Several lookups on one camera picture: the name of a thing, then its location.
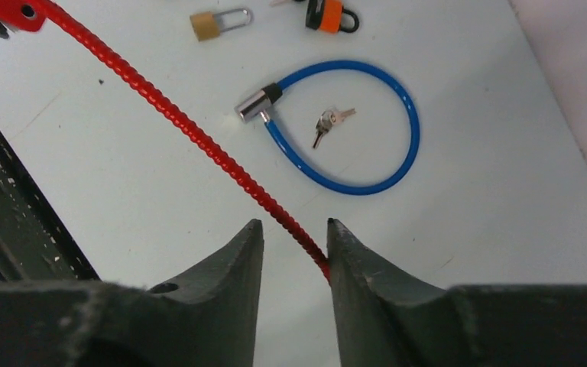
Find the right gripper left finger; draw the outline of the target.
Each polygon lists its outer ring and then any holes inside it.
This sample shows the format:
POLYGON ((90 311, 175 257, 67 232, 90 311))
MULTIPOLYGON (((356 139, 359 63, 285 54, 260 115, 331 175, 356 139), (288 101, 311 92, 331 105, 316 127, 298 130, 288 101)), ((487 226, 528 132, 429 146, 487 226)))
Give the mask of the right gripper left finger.
POLYGON ((0 366, 251 366, 263 254, 263 225, 252 219, 147 290, 0 282, 0 366))

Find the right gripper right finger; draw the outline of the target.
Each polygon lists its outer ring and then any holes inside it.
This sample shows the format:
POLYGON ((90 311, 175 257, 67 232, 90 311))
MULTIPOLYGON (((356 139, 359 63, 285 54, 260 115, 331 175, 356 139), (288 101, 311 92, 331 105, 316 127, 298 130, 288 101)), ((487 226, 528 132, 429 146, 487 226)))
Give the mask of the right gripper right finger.
POLYGON ((344 366, 587 366, 587 284, 421 281, 327 223, 344 366))

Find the red cable padlock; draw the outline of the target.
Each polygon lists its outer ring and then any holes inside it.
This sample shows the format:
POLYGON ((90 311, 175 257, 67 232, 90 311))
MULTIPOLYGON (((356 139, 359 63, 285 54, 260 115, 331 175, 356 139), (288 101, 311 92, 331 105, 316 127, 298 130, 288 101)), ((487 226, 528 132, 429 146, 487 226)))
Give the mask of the red cable padlock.
POLYGON ((5 28, 38 32, 52 21, 82 44, 101 63, 117 74, 140 97, 186 135, 217 166, 285 229, 312 258, 324 278, 330 280, 329 261, 301 225, 251 175, 206 134, 190 117, 146 80, 125 58, 115 52, 87 26, 52 1, 0 1, 0 23, 5 28))

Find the blue cable lock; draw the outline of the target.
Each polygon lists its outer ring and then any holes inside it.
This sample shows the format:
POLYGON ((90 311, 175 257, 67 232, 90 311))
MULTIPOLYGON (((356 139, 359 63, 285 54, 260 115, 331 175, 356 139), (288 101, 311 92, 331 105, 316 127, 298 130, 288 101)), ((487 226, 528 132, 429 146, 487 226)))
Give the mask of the blue cable lock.
POLYGON ((404 85, 359 60, 327 60, 262 86, 235 107, 243 122, 261 119, 287 160, 327 190, 368 196, 391 189, 420 150, 420 117, 404 85), (327 109, 355 109, 312 149, 327 109))

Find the brass long-shackle padlock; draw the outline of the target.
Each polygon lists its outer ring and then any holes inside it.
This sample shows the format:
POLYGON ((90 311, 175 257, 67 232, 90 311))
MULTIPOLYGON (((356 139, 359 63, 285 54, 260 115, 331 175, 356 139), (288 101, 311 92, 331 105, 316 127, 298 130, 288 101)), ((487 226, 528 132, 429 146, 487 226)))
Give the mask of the brass long-shackle padlock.
POLYGON ((199 42, 218 38, 221 34, 249 26, 254 19, 249 8, 233 8, 225 11, 205 11, 189 16, 193 33, 199 42), (240 16, 235 22, 227 22, 227 17, 240 16))

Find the orange black padlock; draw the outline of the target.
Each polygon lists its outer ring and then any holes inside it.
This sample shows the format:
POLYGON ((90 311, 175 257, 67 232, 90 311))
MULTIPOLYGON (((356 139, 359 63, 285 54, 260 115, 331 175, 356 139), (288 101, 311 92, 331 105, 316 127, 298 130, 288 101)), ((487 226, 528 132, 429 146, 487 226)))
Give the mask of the orange black padlock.
POLYGON ((309 0, 306 7, 305 26, 314 31, 329 34, 352 34, 360 27, 357 14, 339 0, 309 0))

